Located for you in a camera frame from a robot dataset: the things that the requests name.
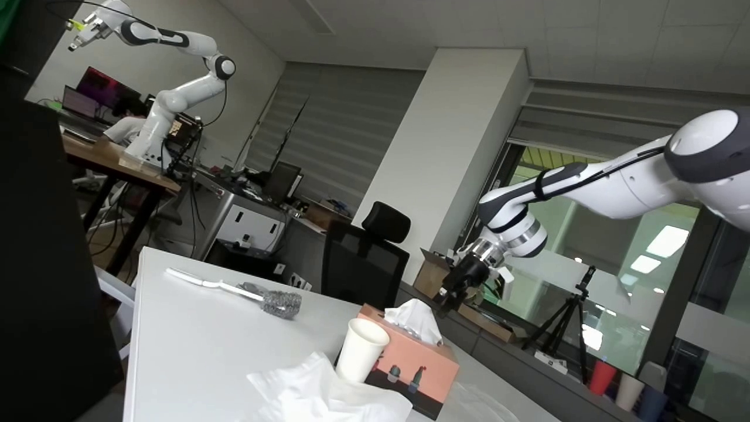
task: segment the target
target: white tabletop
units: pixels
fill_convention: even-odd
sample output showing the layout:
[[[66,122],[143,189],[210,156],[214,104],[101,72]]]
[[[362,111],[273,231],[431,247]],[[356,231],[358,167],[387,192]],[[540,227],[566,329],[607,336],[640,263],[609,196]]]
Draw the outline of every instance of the white tabletop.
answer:
[[[191,258],[143,248],[137,278],[137,317],[128,373],[128,422],[244,422],[253,420],[250,373],[295,365],[313,352],[335,357],[358,306],[303,292],[294,322],[216,289],[167,277],[178,269],[199,278],[275,281]],[[443,420],[557,420],[510,381],[453,346],[459,377]]]

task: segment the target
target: crumpled paper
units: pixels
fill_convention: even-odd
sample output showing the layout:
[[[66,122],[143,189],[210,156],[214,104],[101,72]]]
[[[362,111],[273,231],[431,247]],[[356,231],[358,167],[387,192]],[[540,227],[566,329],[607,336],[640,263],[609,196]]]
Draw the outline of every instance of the crumpled paper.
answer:
[[[371,384],[349,384],[321,353],[300,365],[251,373],[255,388],[253,422],[405,422],[412,404],[396,391]]]
[[[443,340],[437,317],[423,299],[409,299],[402,306],[385,310],[385,322],[402,326],[426,345],[439,345]]]

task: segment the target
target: robotic arm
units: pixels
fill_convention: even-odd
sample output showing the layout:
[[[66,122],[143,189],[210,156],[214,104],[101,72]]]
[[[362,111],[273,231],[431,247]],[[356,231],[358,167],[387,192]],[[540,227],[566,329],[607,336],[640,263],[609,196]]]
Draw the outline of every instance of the robotic arm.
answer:
[[[446,277],[437,303],[456,310],[507,255],[533,258],[546,229],[528,203],[569,196],[607,218],[635,218],[671,202],[701,202],[750,229],[750,113],[714,111],[616,159],[541,170],[479,202],[483,231]]]
[[[84,22],[71,22],[69,29],[76,32],[69,45],[71,52],[95,39],[105,39],[115,32],[124,45],[131,47],[170,45],[205,59],[210,72],[176,90],[160,91],[142,136],[124,150],[137,162],[160,168],[167,163],[162,162],[162,143],[176,114],[220,94],[227,79],[234,75],[234,61],[219,52],[214,38],[191,31],[155,29],[148,22],[137,18],[122,0],[105,0],[100,10],[95,10],[95,13],[89,13]]]

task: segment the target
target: table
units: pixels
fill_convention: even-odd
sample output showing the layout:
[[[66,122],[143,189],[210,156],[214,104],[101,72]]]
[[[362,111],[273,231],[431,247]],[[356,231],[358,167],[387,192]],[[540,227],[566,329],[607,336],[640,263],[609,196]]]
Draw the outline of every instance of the table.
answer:
[[[118,274],[122,264],[128,263],[138,235],[143,231],[145,222],[151,220],[151,214],[158,209],[165,192],[182,192],[182,186],[158,168],[143,167],[131,162],[124,154],[122,145],[115,143],[88,143],[71,133],[62,133],[64,150],[71,159],[80,162],[82,167],[104,170],[108,177],[104,187],[100,189],[96,199],[92,202],[88,216],[84,216],[84,229],[92,227],[96,220],[104,202],[108,199],[110,189],[118,180],[128,180],[131,186],[145,187],[148,195],[133,216],[133,222],[130,224],[128,235],[122,236],[114,260],[108,263],[108,272]]]
[[[128,422],[242,422],[253,420],[246,373],[300,364],[309,352],[334,358],[358,306],[300,290],[303,311],[283,322],[244,298],[167,277],[167,269],[203,278],[255,281],[288,289],[216,264],[143,248],[137,277],[137,317],[128,373]],[[443,420],[557,420],[459,346],[459,377]]]

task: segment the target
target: tripod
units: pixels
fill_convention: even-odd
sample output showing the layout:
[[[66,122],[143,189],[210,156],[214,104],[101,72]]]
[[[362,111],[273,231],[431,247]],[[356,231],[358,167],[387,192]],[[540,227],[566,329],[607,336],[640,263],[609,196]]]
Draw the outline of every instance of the tripod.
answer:
[[[579,315],[579,323],[583,323],[583,303],[589,298],[589,281],[593,277],[595,268],[591,264],[582,278],[582,284],[576,284],[579,292],[569,296],[560,310],[557,310],[553,317],[550,317],[531,338],[526,338],[521,342],[523,349],[528,349],[531,345],[535,345],[538,340],[541,340],[541,336],[552,329],[550,338],[541,342],[541,352],[544,353],[557,353],[557,349],[564,342],[566,329],[573,318],[573,315]],[[587,374],[587,342],[583,342],[583,329],[579,326],[579,365],[582,365],[582,381],[589,379]]]

